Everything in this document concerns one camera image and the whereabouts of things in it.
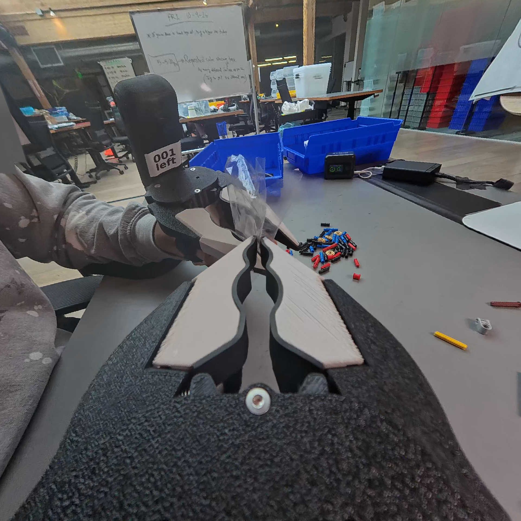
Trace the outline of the long wooden table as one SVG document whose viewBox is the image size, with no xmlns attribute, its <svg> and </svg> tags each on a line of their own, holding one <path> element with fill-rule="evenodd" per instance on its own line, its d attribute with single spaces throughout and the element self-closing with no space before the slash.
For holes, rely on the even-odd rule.
<svg viewBox="0 0 521 521">
<path fill-rule="evenodd" d="M 210 120 L 227 120 L 231 117 L 245 115 L 245 112 L 241 109 L 229 111 L 229 112 L 215 112 L 212 114 L 207 114 L 203 116 L 195 116 L 191 118 L 180 118 L 179 123 L 188 124 L 188 123 L 197 123 L 197 122 L 206 122 Z"/>
</svg>

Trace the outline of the long blue storage bin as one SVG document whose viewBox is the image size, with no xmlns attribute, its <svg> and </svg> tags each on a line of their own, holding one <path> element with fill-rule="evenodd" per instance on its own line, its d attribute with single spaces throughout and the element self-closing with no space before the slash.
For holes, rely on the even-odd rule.
<svg viewBox="0 0 521 521">
<path fill-rule="evenodd" d="M 304 174 L 324 172 L 325 157 L 354 153 L 356 165 L 389 159 L 403 121 L 359 116 L 286 128 L 282 133 L 283 155 Z"/>
</svg>

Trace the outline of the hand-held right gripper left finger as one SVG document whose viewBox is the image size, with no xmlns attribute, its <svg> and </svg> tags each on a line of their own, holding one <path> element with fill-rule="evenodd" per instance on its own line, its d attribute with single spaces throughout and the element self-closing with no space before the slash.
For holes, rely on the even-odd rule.
<svg viewBox="0 0 521 521">
<path fill-rule="evenodd" d="M 257 238 L 251 236 L 192 280 L 153 366 L 238 370 L 247 355 L 244 301 L 251 291 Z"/>
</svg>

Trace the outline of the pile of small toy pins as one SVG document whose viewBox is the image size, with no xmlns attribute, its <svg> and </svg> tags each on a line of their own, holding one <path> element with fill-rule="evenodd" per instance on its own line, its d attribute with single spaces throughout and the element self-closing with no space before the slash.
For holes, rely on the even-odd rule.
<svg viewBox="0 0 521 521">
<path fill-rule="evenodd" d="M 312 269 L 321 276 L 329 273 L 332 266 L 339 263 L 342 259 L 346 259 L 347 261 L 351 260 L 355 268 L 359 270 L 361 264 L 355 257 L 357 244 L 353 241 L 348 232 L 330 225 L 327 221 L 321 222 L 320 226 L 321 230 L 318 234 L 307 238 L 304 242 L 300 242 L 296 250 L 286 249 L 286 252 L 291 256 L 296 253 L 302 257 L 306 257 L 311 262 Z M 323 230 L 327 228 L 335 229 L 336 231 L 330 236 L 325 236 L 328 243 L 317 244 L 316 239 L 322 237 Z M 334 258 L 327 259 L 324 252 L 328 250 L 333 250 L 338 253 Z"/>
</svg>

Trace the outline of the small clear plastic bag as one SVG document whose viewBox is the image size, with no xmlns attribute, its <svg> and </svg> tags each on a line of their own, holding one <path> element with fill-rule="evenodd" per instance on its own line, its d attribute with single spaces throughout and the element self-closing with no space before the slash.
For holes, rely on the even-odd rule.
<svg viewBox="0 0 521 521">
<path fill-rule="evenodd" d="M 243 155 L 231 155 L 225 172 L 232 182 L 227 186 L 234 231 L 242 239 L 262 236 L 266 217 L 265 159 L 251 163 Z"/>
</svg>

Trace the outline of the large whiteboard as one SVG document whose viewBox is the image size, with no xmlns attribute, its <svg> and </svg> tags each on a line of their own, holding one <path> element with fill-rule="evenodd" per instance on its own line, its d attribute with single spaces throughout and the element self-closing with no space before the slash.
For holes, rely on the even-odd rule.
<svg viewBox="0 0 521 521">
<path fill-rule="evenodd" d="M 129 14 L 149 72 L 187 103 L 251 94 L 243 11 L 228 4 Z"/>
</svg>

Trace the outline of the person's grey hoodie torso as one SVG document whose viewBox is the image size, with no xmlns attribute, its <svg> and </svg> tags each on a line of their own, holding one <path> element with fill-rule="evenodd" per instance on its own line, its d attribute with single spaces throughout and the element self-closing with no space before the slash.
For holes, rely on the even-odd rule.
<svg viewBox="0 0 521 521">
<path fill-rule="evenodd" d="M 1 244 L 1 474 L 59 359 L 55 311 Z"/>
</svg>

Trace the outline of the black power adapter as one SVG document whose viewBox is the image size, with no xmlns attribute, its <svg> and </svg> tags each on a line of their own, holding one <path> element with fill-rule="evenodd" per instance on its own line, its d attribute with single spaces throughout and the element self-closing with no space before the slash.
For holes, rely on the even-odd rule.
<svg viewBox="0 0 521 521">
<path fill-rule="evenodd" d="M 394 160 L 383 167 L 381 177 L 386 181 L 400 181 L 427 186 L 436 181 L 441 167 L 440 163 Z"/>
</svg>

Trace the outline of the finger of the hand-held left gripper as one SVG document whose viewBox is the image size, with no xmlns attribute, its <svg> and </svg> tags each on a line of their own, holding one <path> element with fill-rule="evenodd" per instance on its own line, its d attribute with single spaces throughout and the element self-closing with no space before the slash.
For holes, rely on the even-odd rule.
<svg viewBox="0 0 521 521">
<path fill-rule="evenodd" d="M 230 230 L 231 230 L 232 234 L 236 238 L 240 239 L 234 231 L 234 224 L 233 224 L 233 218 L 232 218 L 232 214 L 231 214 L 231 206 L 230 206 L 227 186 L 225 188 L 223 188 L 222 191 L 220 192 L 220 198 L 224 202 L 224 206 L 225 206 L 225 208 L 222 211 L 223 217 L 225 217 L 228 221 L 231 222 Z M 291 204 L 288 202 L 282 201 L 280 198 L 272 198 L 267 191 L 266 191 L 266 204 L 267 204 L 266 217 L 265 217 L 262 236 L 260 238 L 265 237 L 274 242 L 278 242 L 282 245 L 285 245 L 289 249 L 295 250 L 299 244 L 299 241 L 283 222 L 285 213 L 287 212 L 287 210 Z"/>
<path fill-rule="evenodd" d="M 175 218 L 191 234 L 181 234 L 176 238 L 178 255 L 176 260 L 185 260 L 195 265 L 211 266 L 222 258 L 239 258 L 245 252 L 245 244 L 232 232 L 213 222 L 205 209 L 186 209 Z"/>
</svg>

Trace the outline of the yellow toy axle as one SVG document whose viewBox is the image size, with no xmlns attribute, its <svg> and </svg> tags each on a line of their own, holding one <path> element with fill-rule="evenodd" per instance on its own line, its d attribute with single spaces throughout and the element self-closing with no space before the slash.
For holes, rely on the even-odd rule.
<svg viewBox="0 0 521 521">
<path fill-rule="evenodd" d="M 465 344 L 465 343 L 463 343 L 461 341 L 458 341 L 458 340 L 454 339 L 453 337 L 446 335 L 445 333 L 442 333 L 442 332 L 439 332 L 439 331 L 435 331 L 433 333 L 433 335 L 436 338 L 438 338 L 438 339 L 440 339 L 440 340 L 442 340 L 442 341 L 444 341 L 444 342 L 446 342 L 446 343 L 448 343 L 448 344 L 450 344 L 450 345 L 452 345 L 452 346 L 454 346 L 456 348 L 459 348 L 460 350 L 466 350 L 468 348 L 467 344 Z"/>
</svg>

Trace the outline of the black office chair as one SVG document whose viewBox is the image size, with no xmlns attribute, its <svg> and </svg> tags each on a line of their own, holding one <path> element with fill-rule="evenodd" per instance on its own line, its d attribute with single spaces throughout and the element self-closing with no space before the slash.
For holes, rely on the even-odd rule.
<svg viewBox="0 0 521 521">
<path fill-rule="evenodd" d="M 103 172 L 115 170 L 119 174 L 123 174 L 123 171 L 128 169 L 116 154 L 114 155 L 115 163 L 104 159 L 105 151 L 110 150 L 114 152 L 114 143 L 104 127 L 97 126 L 93 121 L 90 121 L 90 126 L 85 129 L 85 133 L 87 136 L 87 153 L 94 162 L 94 167 L 87 170 L 86 173 L 94 182 L 101 179 L 101 173 Z"/>
</svg>

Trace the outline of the person's left forearm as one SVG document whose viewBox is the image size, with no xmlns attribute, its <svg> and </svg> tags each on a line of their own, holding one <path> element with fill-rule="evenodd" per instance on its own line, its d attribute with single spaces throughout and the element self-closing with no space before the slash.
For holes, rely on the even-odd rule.
<svg viewBox="0 0 521 521">
<path fill-rule="evenodd" d="M 13 270 L 23 257 L 78 270 L 93 263 L 160 262 L 168 255 L 155 244 L 155 223 L 138 203 L 110 205 L 17 168 L 1 174 L 1 269 Z"/>
</svg>

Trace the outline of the stack of red blue bins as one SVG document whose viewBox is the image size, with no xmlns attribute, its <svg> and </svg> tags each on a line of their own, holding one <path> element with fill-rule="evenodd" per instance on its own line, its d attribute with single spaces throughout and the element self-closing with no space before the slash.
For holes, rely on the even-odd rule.
<svg viewBox="0 0 521 521">
<path fill-rule="evenodd" d="M 491 58 L 399 71 L 385 114 L 412 130 L 480 134 L 499 131 L 507 118 L 498 96 L 470 96 Z"/>
</svg>

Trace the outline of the person's left hand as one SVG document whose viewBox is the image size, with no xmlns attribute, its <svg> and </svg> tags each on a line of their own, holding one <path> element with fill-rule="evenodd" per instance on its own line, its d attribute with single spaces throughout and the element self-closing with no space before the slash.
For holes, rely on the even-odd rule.
<svg viewBox="0 0 521 521">
<path fill-rule="evenodd" d="M 158 221 L 154 224 L 153 235 L 156 246 L 170 258 L 188 261 L 194 265 L 208 265 L 206 254 L 201 249 L 195 249 L 190 240 L 186 240 L 184 237 L 167 234 Z"/>
</svg>

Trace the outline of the grey desk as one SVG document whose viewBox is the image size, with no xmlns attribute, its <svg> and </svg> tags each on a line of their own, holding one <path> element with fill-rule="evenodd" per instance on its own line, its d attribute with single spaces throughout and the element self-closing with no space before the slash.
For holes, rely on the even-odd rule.
<svg viewBox="0 0 521 521">
<path fill-rule="evenodd" d="M 363 180 L 304 175 L 284 221 L 299 238 L 321 221 L 347 225 L 361 261 L 331 277 L 371 312 L 418 363 L 454 433 L 489 490 L 520 520 L 520 252 Z M 80 393 L 116 344 L 201 268 L 181 263 L 149 280 L 105 277 L 63 352 L 34 421 L 1 479 L 1 520 L 9 520 L 58 448 Z M 492 331 L 479 334 L 476 318 Z M 439 331 L 468 345 L 460 350 Z"/>
</svg>

